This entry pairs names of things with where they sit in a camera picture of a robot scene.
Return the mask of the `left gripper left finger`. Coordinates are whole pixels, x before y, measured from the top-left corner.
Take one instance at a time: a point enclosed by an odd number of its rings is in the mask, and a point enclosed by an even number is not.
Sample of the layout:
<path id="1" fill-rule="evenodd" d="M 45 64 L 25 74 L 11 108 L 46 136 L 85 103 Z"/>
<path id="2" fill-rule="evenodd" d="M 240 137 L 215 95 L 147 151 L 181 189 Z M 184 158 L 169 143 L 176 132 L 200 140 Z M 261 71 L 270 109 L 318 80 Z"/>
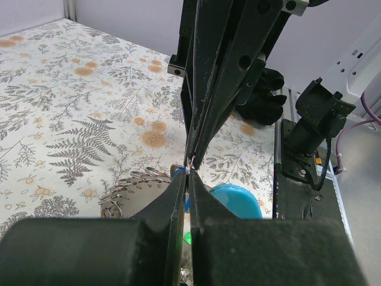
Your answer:
<path id="1" fill-rule="evenodd" d="M 2 285 L 179 285 L 186 173 L 129 219 L 28 218 L 1 240 Z"/>

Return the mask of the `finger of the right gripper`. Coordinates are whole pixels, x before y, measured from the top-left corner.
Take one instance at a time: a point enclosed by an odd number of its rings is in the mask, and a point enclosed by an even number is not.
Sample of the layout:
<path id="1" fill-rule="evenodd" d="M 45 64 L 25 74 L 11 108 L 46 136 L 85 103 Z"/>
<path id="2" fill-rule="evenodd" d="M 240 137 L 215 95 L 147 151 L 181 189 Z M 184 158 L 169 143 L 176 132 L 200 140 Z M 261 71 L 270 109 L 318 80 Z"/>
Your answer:
<path id="1" fill-rule="evenodd" d="M 283 8 L 283 1 L 232 1 L 218 55 L 214 104 L 220 115 L 214 135 L 234 109 L 245 76 L 259 56 Z"/>
<path id="2" fill-rule="evenodd" d="M 214 136 L 220 112 L 214 105 L 218 55 L 232 1 L 198 1 L 192 50 L 192 117 L 186 143 L 186 160 L 199 167 Z"/>

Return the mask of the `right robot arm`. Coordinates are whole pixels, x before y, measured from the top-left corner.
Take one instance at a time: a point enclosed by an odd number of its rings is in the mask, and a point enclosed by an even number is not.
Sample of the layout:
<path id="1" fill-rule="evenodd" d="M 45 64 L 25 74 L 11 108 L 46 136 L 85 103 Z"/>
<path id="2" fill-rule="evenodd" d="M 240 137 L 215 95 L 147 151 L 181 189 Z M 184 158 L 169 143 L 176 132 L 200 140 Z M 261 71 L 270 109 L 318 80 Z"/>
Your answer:
<path id="1" fill-rule="evenodd" d="M 177 53 L 168 72 L 183 78 L 181 100 L 187 132 L 185 171 L 199 169 L 208 144 L 233 110 L 283 86 L 266 61 L 292 15 L 320 1 L 184 1 Z M 380 21 L 375 21 L 339 61 L 298 97 L 297 122 L 277 127 L 273 216 L 311 218 L 324 202 L 324 173 L 315 150 L 342 132 L 355 103 L 380 72 Z"/>

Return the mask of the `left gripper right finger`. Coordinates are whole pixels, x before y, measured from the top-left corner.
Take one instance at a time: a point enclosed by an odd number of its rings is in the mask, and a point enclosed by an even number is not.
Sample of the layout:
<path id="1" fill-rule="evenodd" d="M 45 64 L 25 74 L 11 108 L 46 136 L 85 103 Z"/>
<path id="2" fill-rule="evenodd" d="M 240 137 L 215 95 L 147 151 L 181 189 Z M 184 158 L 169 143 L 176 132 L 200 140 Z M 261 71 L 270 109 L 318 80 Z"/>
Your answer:
<path id="1" fill-rule="evenodd" d="M 195 285 L 361 285 L 362 271 L 333 220 L 240 219 L 189 175 Z"/>

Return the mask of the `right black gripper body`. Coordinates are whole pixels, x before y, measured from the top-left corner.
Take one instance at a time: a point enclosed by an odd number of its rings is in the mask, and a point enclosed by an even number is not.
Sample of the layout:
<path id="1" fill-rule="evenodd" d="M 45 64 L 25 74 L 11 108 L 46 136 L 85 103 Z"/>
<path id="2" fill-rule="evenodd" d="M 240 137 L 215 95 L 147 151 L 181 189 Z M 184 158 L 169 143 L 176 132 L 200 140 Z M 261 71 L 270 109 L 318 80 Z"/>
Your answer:
<path id="1" fill-rule="evenodd" d="M 309 1 L 183 1 L 176 54 L 168 73 L 190 94 L 244 105 L 251 97 L 280 33 Z"/>

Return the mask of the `blue key tag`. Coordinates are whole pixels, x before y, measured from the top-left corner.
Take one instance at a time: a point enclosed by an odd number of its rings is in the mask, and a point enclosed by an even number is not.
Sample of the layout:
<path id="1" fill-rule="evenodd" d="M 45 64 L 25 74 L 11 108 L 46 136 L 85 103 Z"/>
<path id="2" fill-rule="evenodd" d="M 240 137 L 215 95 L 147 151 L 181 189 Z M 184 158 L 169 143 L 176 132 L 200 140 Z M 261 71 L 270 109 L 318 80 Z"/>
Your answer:
<path id="1" fill-rule="evenodd" d="M 171 175 L 171 177 L 174 179 L 175 176 L 179 173 L 179 172 L 184 172 L 185 171 L 185 168 L 184 167 L 178 167 L 174 173 Z M 187 213 L 189 211 L 189 208 L 190 208 L 190 200 L 189 200 L 189 194 L 186 193 L 185 194 L 185 212 Z"/>

